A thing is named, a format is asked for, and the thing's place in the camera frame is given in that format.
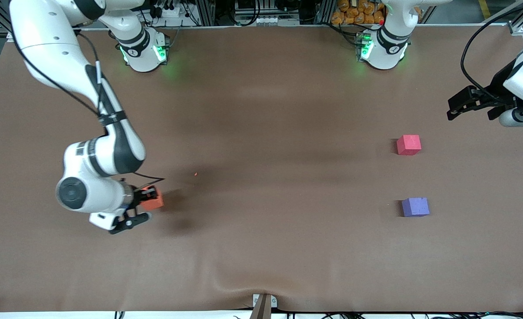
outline red cube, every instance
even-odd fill
[[[403,135],[397,141],[399,155],[415,155],[421,151],[419,135]]]

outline brown table surface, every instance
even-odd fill
[[[523,311],[523,128],[445,114],[475,30],[417,28],[390,71],[328,28],[184,30],[145,74],[87,33],[146,145],[140,172],[167,178],[166,206],[115,236],[54,195],[63,151],[98,122],[7,44],[0,311],[232,309],[258,292],[289,311]],[[467,67],[488,83],[522,46],[490,27]],[[395,154],[403,134],[423,151]],[[402,218],[418,196],[431,215]]]

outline green led light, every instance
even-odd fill
[[[163,47],[156,47],[155,45],[153,46],[153,50],[155,51],[156,55],[157,55],[157,58],[160,60],[160,61],[165,61],[165,49]]]
[[[362,55],[361,55],[361,58],[369,58],[370,57],[370,53],[371,53],[371,50],[374,48],[374,42],[373,41],[369,41],[367,43],[367,45],[364,45],[364,47],[362,48]]]
[[[124,48],[120,47],[121,54],[124,56],[124,61],[128,63],[128,57],[125,56]]]
[[[407,49],[407,44],[402,49],[402,55],[399,56],[399,60],[401,60],[405,56],[405,49]]]

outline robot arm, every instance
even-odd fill
[[[359,49],[361,60],[380,70],[395,67],[403,58],[407,42],[418,23],[415,6],[437,6],[452,0],[382,0],[387,7],[385,23],[364,32],[366,43]]]
[[[69,20],[69,26],[83,26],[94,20],[105,24],[120,43],[124,60],[138,72],[153,71],[167,62],[168,44],[165,34],[141,25],[130,9],[144,0],[53,0]]]
[[[43,84],[52,81],[85,95],[99,114],[107,134],[70,145],[64,156],[64,174],[56,195],[67,209],[89,213],[90,222],[116,233],[148,220],[148,215],[130,218],[133,209],[148,197],[110,176],[135,172],[145,159],[142,141],[132,128],[112,87],[97,66],[86,60],[71,27],[87,18],[87,1],[77,0],[82,14],[63,9],[57,0],[12,0],[10,14],[16,44],[24,57],[43,74],[26,63],[29,72]],[[104,0],[90,0],[94,12],[105,8]]]
[[[489,97],[473,85],[449,99],[449,121],[462,113],[492,107],[488,119],[499,119],[505,127],[523,127],[523,50],[515,60],[501,69],[485,90]]]

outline yellow floor stripe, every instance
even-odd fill
[[[490,18],[490,10],[488,10],[488,4],[486,3],[486,0],[478,0],[478,4],[480,4],[480,9],[482,10],[482,15],[484,16],[484,20]]]

